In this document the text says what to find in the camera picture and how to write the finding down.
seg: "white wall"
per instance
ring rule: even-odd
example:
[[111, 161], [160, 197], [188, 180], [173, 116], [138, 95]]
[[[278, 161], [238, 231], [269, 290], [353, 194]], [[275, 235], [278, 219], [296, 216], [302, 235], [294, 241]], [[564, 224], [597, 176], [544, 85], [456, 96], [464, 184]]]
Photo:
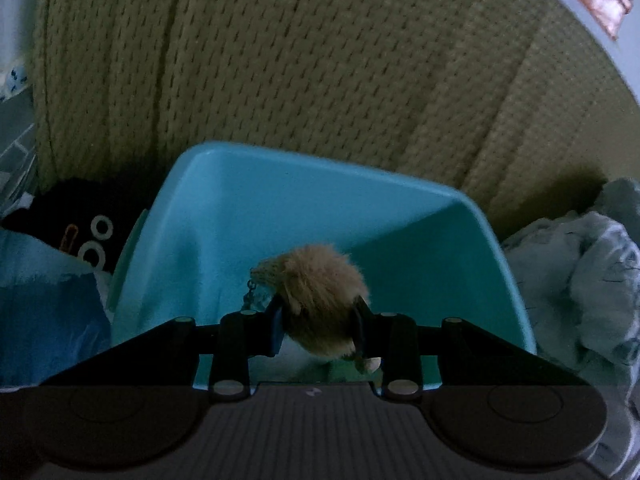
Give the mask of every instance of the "white wall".
[[36, 0], [0, 0], [0, 71], [33, 46]]
[[612, 40], [580, 0], [559, 0], [582, 22], [618, 68], [630, 90], [640, 103], [640, 0], [625, 16], [618, 39]]

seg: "teal plastic bin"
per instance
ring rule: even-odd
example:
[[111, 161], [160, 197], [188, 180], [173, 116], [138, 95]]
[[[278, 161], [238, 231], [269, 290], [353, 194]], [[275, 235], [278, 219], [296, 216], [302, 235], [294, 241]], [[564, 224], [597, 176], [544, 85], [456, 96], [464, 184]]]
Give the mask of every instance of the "teal plastic bin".
[[[464, 194], [399, 174], [217, 142], [180, 157], [131, 242], [130, 261], [119, 264], [124, 282], [113, 343], [177, 316], [220, 322], [242, 306], [252, 266], [316, 242], [351, 255], [374, 312], [432, 326], [459, 316], [535, 352], [500, 247]], [[209, 363], [201, 360], [198, 384]], [[426, 384], [440, 382], [434, 358], [423, 358], [423, 369]]]

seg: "fur ball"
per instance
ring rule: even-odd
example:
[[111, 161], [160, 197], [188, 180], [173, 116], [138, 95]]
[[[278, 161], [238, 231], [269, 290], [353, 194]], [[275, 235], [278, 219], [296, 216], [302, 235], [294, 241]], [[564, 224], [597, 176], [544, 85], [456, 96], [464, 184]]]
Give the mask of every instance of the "fur ball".
[[369, 289], [347, 256], [328, 245], [306, 245], [261, 261], [251, 279], [284, 298], [284, 330], [307, 351], [331, 359], [355, 352], [351, 309], [358, 296], [369, 301]]

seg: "circular pad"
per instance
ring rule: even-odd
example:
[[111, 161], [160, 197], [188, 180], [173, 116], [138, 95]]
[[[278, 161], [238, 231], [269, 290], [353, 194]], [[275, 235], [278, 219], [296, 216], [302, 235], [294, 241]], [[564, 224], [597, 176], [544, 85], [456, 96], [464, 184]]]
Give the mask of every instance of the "circular pad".
[[40, 386], [25, 405], [24, 423], [52, 462], [112, 469], [169, 450], [199, 413], [200, 397], [185, 386]]
[[590, 386], [441, 386], [429, 418], [482, 462], [549, 468], [583, 456], [602, 436], [604, 400]]

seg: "metal rivet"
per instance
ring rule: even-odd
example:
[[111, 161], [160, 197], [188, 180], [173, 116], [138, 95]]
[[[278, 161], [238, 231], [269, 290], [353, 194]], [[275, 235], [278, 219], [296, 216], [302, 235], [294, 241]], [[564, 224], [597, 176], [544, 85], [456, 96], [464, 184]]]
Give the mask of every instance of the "metal rivet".
[[398, 397], [409, 397], [415, 395], [419, 390], [418, 385], [409, 379], [391, 381], [386, 389]]
[[218, 381], [213, 385], [213, 392], [222, 397], [236, 396], [241, 394], [243, 391], [244, 386], [242, 383], [233, 379]]

